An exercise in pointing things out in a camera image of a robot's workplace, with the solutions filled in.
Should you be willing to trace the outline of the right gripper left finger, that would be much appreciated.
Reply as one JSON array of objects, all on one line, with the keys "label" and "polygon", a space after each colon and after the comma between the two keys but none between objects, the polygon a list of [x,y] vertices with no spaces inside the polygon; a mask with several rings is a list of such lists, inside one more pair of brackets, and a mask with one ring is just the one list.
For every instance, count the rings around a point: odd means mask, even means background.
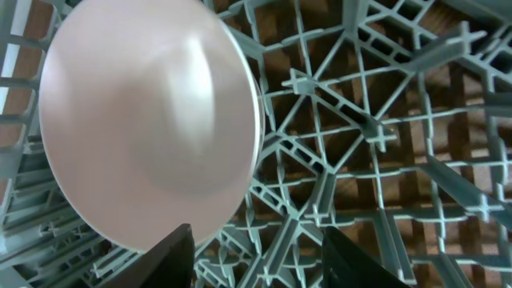
[{"label": "right gripper left finger", "polygon": [[190,288],[194,249],[191,225],[183,223],[103,287]]}]

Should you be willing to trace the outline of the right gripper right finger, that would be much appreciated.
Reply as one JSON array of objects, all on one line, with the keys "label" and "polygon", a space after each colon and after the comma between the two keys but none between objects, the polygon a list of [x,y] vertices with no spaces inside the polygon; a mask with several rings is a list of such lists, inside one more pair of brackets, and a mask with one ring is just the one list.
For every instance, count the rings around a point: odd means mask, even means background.
[{"label": "right gripper right finger", "polygon": [[323,288],[408,288],[332,226],[323,234],[322,273]]}]

